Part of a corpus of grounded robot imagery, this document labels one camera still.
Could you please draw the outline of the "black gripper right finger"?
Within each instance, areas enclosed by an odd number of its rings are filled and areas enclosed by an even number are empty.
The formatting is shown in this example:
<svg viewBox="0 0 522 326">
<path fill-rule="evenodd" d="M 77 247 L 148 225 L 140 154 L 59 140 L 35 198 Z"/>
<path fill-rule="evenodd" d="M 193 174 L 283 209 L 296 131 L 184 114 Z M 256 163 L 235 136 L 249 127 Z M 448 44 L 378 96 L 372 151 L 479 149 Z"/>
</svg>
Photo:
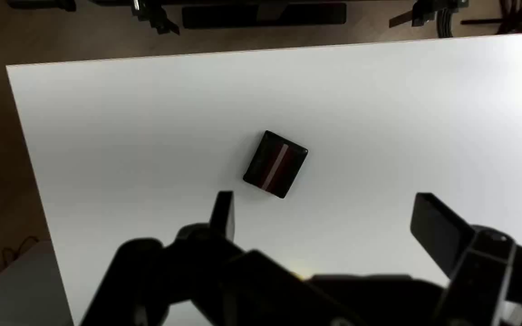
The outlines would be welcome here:
<svg viewBox="0 0 522 326">
<path fill-rule="evenodd" d="M 450 277 L 476 230 L 432 192 L 416 196 L 410 232 L 434 263 Z"/>
</svg>

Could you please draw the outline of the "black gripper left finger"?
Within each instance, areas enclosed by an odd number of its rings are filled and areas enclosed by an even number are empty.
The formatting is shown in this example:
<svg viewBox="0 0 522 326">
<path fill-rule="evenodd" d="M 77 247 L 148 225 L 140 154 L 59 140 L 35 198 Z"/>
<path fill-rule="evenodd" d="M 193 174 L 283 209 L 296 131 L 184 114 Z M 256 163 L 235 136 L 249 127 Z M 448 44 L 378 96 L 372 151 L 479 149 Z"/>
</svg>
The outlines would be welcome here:
<svg viewBox="0 0 522 326">
<path fill-rule="evenodd" d="M 235 192 L 222 191 L 216 196 L 216 203 L 211 216 L 211 230 L 233 241 L 236 232 L 235 220 Z"/>
</svg>

